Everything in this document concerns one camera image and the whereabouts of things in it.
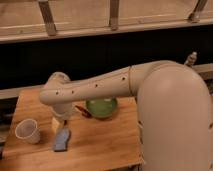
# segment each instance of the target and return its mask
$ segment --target metal bar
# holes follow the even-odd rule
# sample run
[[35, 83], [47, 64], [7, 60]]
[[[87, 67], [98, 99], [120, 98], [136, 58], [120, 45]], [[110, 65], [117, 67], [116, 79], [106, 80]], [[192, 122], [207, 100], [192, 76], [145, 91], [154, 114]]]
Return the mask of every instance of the metal bar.
[[110, 0], [110, 21], [111, 30], [118, 29], [118, 15], [119, 15], [119, 0]]
[[55, 36], [57, 33], [55, 23], [53, 21], [52, 12], [48, 0], [38, 0], [41, 14], [45, 23], [45, 28], [49, 36]]
[[200, 21], [200, 15], [206, 5], [208, 0], [198, 0], [198, 3], [194, 11], [189, 15], [189, 21], [192, 23], [197, 23]]
[[22, 3], [22, 2], [37, 2], [38, 0], [0, 0], [1, 3]]

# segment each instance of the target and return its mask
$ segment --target white cup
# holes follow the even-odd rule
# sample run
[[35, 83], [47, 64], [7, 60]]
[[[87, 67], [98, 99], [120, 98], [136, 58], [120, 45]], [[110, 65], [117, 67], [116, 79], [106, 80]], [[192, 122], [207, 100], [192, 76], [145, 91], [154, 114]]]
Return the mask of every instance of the white cup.
[[38, 130], [36, 120], [25, 119], [21, 121], [15, 129], [15, 135], [17, 138], [22, 139], [28, 143], [38, 143], [40, 141], [40, 132]]

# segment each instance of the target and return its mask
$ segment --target black wall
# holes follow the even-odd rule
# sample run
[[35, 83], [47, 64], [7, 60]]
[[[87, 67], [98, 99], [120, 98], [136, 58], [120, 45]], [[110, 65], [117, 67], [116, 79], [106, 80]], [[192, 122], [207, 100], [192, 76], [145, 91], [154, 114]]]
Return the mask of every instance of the black wall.
[[213, 26], [0, 45], [0, 89], [43, 84], [52, 72], [72, 80], [154, 60], [213, 62]]

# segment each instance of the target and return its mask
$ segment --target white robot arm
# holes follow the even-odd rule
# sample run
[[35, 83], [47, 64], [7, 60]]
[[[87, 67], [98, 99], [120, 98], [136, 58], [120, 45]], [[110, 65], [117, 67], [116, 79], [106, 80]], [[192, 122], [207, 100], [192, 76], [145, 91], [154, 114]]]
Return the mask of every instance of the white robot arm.
[[157, 61], [70, 82], [54, 73], [40, 100], [59, 115], [79, 100], [137, 97], [143, 124], [143, 171], [213, 170], [213, 105], [202, 78], [191, 68]]

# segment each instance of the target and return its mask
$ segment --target black dot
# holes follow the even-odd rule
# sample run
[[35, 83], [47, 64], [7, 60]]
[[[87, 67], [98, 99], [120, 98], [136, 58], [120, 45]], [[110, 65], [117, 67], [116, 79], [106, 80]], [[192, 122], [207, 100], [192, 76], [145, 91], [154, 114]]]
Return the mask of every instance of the black dot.
[[213, 163], [210, 165], [209, 169], [213, 169]]
[[213, 123], [211, 123], [210, 125], [209, 125], [209, 129], [212, 129], [213, 128]]

